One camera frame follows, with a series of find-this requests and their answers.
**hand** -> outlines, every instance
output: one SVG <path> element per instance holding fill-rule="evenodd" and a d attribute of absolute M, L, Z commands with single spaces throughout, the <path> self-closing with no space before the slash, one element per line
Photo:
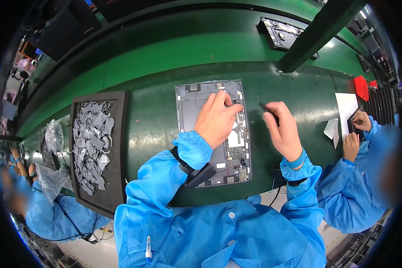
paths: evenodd
<path fill-rule="evenodd" d="M 235 115 L 242 110 L 241 104 L 232 105 L 230 96 L 225 91 L 210 94 L 202 106 L 194 130 L 214 150 L 228 138 L 235 122 Z"/>
<path fill-rule="evenodd" d="M 356 115 L 354 116 L 353 119 L 353 125 L 355 128 L 358 130 L 363 130 L 363 131 L 371 131 L 371 121 L 369 120 L 368 114 L 364 111 L 357 111 Z"/>
<path fill-rule="evenodd" d="M 343 141 L 344 159 L 354 162 L 359 152 L 359 134 L 350 133 Z"/>
<path fill-rule="evenodd" d="M 280 121 L 280 126 L 277 126 L 273 115 L 269 112 L 264 113 L 264 120 L 270 129 L 274 147 L 289 162 L 295 161 L 302 154 L 302 146 L 295 119 L 284 102 L 267 103 L 266 106 L 279 117 Z"/>
<path fill-rule="evenodd" d="M 18 153 L 18 149 L 11 148 L 11 153 L 12 153 L 13 157 L 15 158 L 15 161 L 16 161 L 16 159 L 20 158 L 19 153 Z"/>

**white pen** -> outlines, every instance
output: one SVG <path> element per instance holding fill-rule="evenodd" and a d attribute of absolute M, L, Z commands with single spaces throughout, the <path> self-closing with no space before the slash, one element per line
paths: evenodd
<path fill-rule="evenodd" d="M 152 261 L 152 252 L 150 251 L 150 236 L 148 236 L 146 243 L 146 262 L 150 263 L 151 261 Z"/>

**plastic bag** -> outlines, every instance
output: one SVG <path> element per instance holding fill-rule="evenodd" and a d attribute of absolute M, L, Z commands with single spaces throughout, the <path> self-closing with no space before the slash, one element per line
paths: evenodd
<path fill-rule="evenodd" d="M 59 167 L 59 170 L 63 173 L 63 176 L 65 177 L 65 182 L 64 182 L 63 187 L 65 189 L 69 189 L 72 192 L 75 192 L 73 190 L 73 186 L 71 184 L 71 177 L 70 177 L 70 169 L 69 169 L 69 167 L 64 163 L 61 163 L 61 165 Z"/>
<path fill-rule="evenodd" d="M 64 146 L 64 132 L 58 121 L 52 119 L 52 121 L 47 124 L 44 139 L 48 150 L 56 155 L 61 153 Z"/>
<path fill-rule="evenodd" d="M 39 164 L 36 164 L 36 173 L 43 194 L 46 196 L 48 202 L 52 204 L 63 188 L 65 181 L 70 178 L 70 176 L 61 170 L 54 171 L 53 169 Z"/>

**black wrist band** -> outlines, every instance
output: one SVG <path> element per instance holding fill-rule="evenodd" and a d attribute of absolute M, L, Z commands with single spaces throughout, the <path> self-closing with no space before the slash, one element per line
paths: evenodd
<path fill-rule="evenodd" d="M 177 146 L 175 146 L 173 149 L 170 151 L 174 158 L 180 163 L 180 169 L 183 170 L 187 175 L 192 174 L 194 172 L 194 169 L 191 168 L 185 161 L 183 161 L 180 157 L 179 154 L 177 153 Z"/>
<path fill-rule="evenodd" d="M 287 184 L 288 184 L 289 186 L 292 186 L 292 187 L 297 187 L 297 186 L 299 186 L 301 183 L 303 183 L 306 179 L 307 179 L 307 178 L 303 178 L 303 179 L 301 179 L 301 180 L 288 180 L 288 181 L 287 181 Z"/>

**worker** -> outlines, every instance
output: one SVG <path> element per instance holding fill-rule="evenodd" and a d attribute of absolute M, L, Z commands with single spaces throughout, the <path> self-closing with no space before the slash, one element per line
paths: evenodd
<path fill-rule="evenodd" d="M 30 165 L 29 173 L 32 186 L 26 181 L 5 192 L 5 203 L 11 213 L 24 217 L 27 227 L 36 235 L 61 242 L 88 240 L 96 229 L 110 222 L 111 219 L 84 207 L 72 196 L 59 194 L 50 204 L 42 193 L 34 164 Z"/>
<path fill-rule="evenodd" d="M 126 186 L 127 203 L 115 211 L 119 267 L 325 267 L 325 244 L 317 231 L 323 211 L 314 183 L 321 168 L 301 147 L 296 121 L 283 102 L 268 103 L 278 116 L 264 113 L 280 167 L 289 180 L 281 212 L 260 204 L 259 195 L 201 207 L 167 204 L 187 174 L 170 151 L 162 151 L 138 170 Z M 193 131 L 179 133 L 178 157 L 201 169 L 232 131 L 241 104 L 224 91 L 211 94 Z M 147 237 L 150 237 L 150 250 Z"/>
<path fill-rule="evenodd" d="M 16 165 L 20 174 L 16 172 L 15 167 L 9 166 L 7 163 L 0 161 L 0 189 L 2 191 L 10 189 L 15 182 L 25 182 L 28 177 L 24 164 L 22 163 L 21 158 L 19 158 L 18 150 L 11 148 L 11 153 L 12 157 L 15 155 L 17 156 Z"/>
<path fill-rule="evenodd" d="M 343 157 L 315 186 L 323 219 L 343 233 L 370 228 L 386 211 L 376 200 L 368 181 L 370 141 L 381 127 L 364 111 L 357 111 L 354 127 L 362 130 L 366 141 L 359 147 L 359 135 L 350 133 L 343 141 Z"/>

